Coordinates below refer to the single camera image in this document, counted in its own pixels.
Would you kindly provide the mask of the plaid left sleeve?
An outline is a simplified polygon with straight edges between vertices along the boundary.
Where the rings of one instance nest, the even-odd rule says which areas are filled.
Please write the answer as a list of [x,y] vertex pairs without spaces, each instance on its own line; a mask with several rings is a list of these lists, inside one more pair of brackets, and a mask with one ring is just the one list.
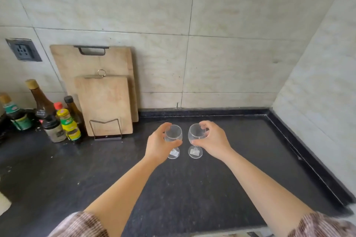
[[109,237],[109,234],[94,214],[81,211],[66,217],[48,237]]

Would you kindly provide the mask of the dark bottle with black cap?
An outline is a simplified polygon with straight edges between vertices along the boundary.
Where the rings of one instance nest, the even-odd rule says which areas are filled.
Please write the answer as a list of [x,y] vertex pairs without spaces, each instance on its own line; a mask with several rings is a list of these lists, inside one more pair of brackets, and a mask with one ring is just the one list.
[[74,119],[74,121],[77,123],[78,128],[81,131],[82,136],[86,136],[86,127],[85,127],[85,122],[83,118],[82,112],[78,109],[76,104],[74,103],[74,99],[72,96],[65,96],[64,101],[68,106],[69,113],[71,117]]

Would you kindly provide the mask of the brown bottle with tan cap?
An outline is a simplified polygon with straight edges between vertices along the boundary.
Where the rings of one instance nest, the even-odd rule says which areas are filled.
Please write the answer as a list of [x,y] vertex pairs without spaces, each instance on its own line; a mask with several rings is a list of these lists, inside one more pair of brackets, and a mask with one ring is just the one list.
[[31,91],[36,102],[35,116],[40,120],[45,120],[48,116],[57,119],[56,110],[53,102],[43,93],[35,79],[28,79],[25,81],[26,86]]

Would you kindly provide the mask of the person's right hand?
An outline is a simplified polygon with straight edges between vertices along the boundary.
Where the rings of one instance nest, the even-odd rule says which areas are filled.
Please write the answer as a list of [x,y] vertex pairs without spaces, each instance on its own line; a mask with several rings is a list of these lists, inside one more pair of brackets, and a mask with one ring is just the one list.
[[201,121],[199,125],[202,129],[207,129],[208,147],[203,149],[225,163],[229,154],[233,151],[225,131],[212,121]]

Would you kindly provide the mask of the grey wall socket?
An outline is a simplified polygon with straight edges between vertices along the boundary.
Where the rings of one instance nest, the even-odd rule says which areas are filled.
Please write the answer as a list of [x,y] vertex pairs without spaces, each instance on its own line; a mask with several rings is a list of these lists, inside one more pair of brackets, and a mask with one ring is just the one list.
[[6,39],[15,57],[20,61],[42,62],[42,59],[30,39]]

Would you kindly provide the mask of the jar with black lid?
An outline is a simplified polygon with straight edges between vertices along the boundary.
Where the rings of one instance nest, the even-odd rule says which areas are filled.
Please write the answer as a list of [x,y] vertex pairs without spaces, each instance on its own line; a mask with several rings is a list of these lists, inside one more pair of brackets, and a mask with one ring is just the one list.
[[54,115],[44,117],[42,127],[53,143],[59,143],[67,139],[60,120]]

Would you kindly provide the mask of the person's right forearm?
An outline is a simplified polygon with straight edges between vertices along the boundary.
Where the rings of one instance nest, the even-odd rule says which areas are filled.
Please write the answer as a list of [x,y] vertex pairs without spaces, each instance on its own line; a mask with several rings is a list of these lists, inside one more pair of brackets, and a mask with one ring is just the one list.
[[314,211],[270,176],[229,148],[221,159],[233,172],[276,237],[287,237]]

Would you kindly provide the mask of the plaid right sleeve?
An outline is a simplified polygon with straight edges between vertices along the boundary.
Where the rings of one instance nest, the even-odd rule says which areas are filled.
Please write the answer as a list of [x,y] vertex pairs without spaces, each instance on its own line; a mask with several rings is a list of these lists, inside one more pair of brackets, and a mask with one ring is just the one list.
[[287,237],[356,237],[356,226],[315,212],[303,216]]

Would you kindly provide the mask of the metal cutting board rack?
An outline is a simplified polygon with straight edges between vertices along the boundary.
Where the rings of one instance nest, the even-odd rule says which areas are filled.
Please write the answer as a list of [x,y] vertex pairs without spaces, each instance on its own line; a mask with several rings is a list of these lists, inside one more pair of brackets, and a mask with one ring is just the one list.
[[[95,134],[95,131],[93,129],[92,123],[98,123],[98,124],[108,124],[111,122],[117,122],[118,123],[118,128],[119,128],[119,134],[115,134],[115,135],[104,135],[104,136],[98,136]],[[120,122],[119,119],[113,119],[113,120],[109,120],[106,122],[103,121],[97,121],[97,120],[89,120],[89,124],[91,127],[91,131],[93,133],[93,137],[94,137],[94,141],[105,141],[105,140],[121,140],[123,138],[123,134],[122,134],[122,130],[121,130],[121,126],[120,126]]]

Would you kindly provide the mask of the white object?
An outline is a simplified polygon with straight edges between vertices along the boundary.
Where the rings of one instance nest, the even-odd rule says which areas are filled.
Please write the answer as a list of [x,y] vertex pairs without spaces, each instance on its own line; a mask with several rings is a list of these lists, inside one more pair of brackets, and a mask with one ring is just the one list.
[[10,207],[11,201],[0,192],[0,216],[3,215]]

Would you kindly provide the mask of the large wooden cutting board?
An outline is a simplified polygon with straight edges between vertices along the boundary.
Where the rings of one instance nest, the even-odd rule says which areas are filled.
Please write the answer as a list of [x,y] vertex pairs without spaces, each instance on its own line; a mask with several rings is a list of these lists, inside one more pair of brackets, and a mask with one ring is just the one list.
[[101,69],[106,76],[127,77],[132,122],[139,121],[134,66],[129,47],[50,45],[50,51],[67,94],[73,96],[76,103],[78,96],[74,85],[75,77],[98,76]]

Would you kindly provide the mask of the person's left hand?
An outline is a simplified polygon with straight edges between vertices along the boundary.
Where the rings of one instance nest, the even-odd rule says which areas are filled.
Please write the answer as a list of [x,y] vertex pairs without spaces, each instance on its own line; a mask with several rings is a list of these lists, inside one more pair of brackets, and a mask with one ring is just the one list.
[[165,130],[171,125],[169,122],[161,124],[148,137],[144,158],[151,161],[156,167],[168,158],[172,149],[179,147],[183,143],[181,140],[175,140],[173,142],[166,142],[164,140]]

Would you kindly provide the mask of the clear wine glass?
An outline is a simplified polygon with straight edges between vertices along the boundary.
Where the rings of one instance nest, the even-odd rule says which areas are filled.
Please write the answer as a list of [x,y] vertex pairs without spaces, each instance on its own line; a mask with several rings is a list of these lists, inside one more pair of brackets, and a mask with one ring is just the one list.
[[[206,136],[207,136],[207,130],[202,129],[198,123],[195,123],[190,126],[189,132],[188,132],[188,139],[189,139],[190,144],[191,144],[192,140],[206,138]],[[193,146],[192,144],[190,145],[188,152],[190,149],[199,149],[203,153],[203,149],[201,147]]]
[[182,135],[182,129],[175,124],[172,124],[170,127],[166,128],[164,132],[164,140],[166,142],[173,142],[175,140],[182,140],[183,135]]

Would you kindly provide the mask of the yellow bottle with red cap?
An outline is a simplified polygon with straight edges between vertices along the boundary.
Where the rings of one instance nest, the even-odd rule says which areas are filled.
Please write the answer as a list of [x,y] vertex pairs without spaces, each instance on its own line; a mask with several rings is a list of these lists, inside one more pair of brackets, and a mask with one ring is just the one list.
[[73,143],[79,143],[82,139],[82,134],[69,110],[64,108],[61,102],[55,102],[54,108],[67,138]]

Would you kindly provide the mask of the plaid sleeve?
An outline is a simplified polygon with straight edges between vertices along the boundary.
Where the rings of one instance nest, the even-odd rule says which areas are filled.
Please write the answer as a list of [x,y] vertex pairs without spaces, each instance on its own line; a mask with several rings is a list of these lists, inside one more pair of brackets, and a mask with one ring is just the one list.
[[109,237],[109,234],[94,214],[81,211],[66,217],[48,237]]
[[303,216],[287,237],[356,237],[356,226],[315,212]]

